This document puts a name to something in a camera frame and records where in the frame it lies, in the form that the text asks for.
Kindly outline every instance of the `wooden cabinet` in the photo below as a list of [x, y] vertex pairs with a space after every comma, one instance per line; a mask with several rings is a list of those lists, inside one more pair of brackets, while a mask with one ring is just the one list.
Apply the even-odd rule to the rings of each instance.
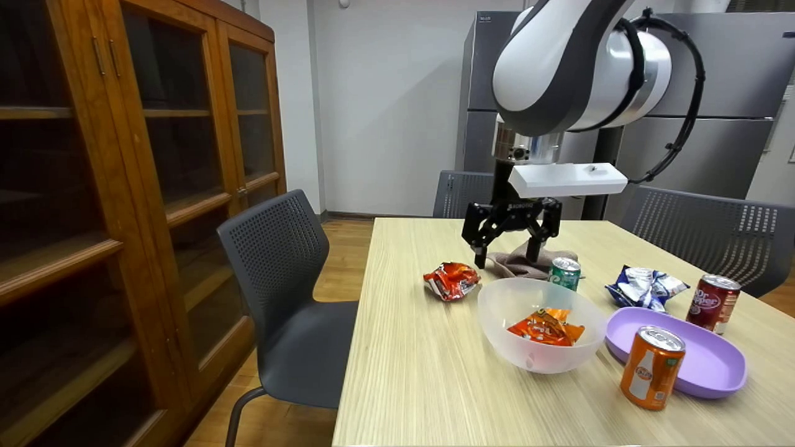
[[0, 443], [171, 443], [253, 347], [217, 225], [286, 186], [274, 31], [0, 0]]

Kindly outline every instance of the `chair leg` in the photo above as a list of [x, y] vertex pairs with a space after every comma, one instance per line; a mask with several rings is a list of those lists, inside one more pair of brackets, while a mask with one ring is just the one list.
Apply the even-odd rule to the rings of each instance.
[[227, 447], [233, 447], [233, 442], [239, 436], [243, 407], [261, 394], [268, 394], [266, 386], [249, 389], [245, 394], [239, 398], [239, 401], [233, 401], [232, 415], [229, 415]]

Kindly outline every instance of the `soda can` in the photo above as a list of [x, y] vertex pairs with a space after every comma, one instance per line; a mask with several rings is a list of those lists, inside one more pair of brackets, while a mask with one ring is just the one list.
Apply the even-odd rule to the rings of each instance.
[[663, 409], [686, 358], [686, 342], [655, 324], [638, 327], [625, 366], [622, 391], [643, 409]]
[[550, 283], [576, 289], [582, 267], [574, 258], [552, 258]]
[[740, 296], [740, 283], [726, 276], [706, 273], [690, 301], [688, 319], [722, 335], [730, 311]]

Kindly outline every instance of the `light wood tabletop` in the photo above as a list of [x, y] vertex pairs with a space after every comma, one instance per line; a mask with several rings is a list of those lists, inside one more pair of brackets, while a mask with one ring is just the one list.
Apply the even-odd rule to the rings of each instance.
[[[439, 302], [423, 273], [471, 263], [461, 220], [377, 217], [347, 358], [333, 443], [795, 443], [795, 319], [740, 296], [726, 327], [748, 363], [727, 400], [673, 391], [663, 411], [630, 404], [624, 365], [602, 345], [574, 371], [529, 375], [492, 349], [476, 293]], [[515, 251], [524, 230], [490, 253]], [[624, 263], [666, 271], [696, 287], [701, 271], [607, 220], [563, 220], [547, 249], [578, 253], [578, 293], [613, 312], [607, 283]], [[692, 287], [668, 301], [683, 318]]]

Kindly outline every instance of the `wooden floor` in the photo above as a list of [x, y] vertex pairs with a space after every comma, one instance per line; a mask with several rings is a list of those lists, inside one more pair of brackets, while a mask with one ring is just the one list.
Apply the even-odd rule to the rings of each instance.
[[[355, 301], [362, 286], [372, 217], [333, 215], [322, 220], [331, 239], [327, 263], [316, 286], [319, 301]], [[786, 286], [762, 296], [771, 306], [795, 314], [795, 263]], [[220, 398], [206, 411], [201, 425], [186, 438], [189, 447], [219, 447], [227, 438], [232, 404], [239, 394], [256, 386], [253, 354], [243, 363]], [[245, 404], [239, 429], [240, 447], [325, 447], [333, 436], [336, 411], [286, 404], [270, 398], [259, 398]]]

